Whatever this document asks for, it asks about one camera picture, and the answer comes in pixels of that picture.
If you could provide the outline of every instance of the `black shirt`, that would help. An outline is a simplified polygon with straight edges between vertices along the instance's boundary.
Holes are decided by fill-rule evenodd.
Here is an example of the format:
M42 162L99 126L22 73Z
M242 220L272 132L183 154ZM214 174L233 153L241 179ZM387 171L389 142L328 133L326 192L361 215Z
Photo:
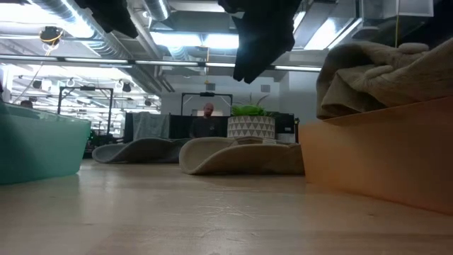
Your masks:
M219 137L219 121L214 118L198 118L192 122L190 126L190 137Z

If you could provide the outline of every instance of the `white planter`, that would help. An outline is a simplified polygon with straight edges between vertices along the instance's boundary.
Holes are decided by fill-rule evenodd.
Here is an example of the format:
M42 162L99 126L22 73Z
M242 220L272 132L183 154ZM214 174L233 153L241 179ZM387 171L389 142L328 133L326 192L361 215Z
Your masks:
M275 139L275 119L264 116L238 116L228 119L228 137Z

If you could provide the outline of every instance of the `green plant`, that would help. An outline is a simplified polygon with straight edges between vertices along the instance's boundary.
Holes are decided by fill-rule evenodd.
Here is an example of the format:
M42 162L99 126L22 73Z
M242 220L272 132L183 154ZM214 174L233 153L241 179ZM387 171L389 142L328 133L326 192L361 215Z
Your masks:
M236 117L236 116L268 116L268 117L271 117L272 113L266 112L264 110L264 108L262 106L260 106L261 102L263 102L263 100L265 98L267 98L268 96L269 95L266 95L266 96L260 98L260 100L258 100L258 102L253 103L252 94L250 93L248 103L235 102L237 104L240 104L240 106L232 107L232 115L234 117Z

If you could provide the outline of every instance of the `wooden floor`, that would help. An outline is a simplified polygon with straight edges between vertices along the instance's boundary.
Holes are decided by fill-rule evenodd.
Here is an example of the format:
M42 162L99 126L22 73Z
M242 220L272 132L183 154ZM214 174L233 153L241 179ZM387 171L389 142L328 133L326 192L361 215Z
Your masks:
M452 254L453 217L305 185L100 165L0 186L0 254Z

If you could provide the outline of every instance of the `orange box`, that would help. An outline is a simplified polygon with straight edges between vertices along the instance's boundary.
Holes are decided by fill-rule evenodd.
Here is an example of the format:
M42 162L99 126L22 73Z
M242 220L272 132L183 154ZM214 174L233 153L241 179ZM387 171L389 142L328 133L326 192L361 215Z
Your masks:
M308 182L453 215L453 98L299 128Z

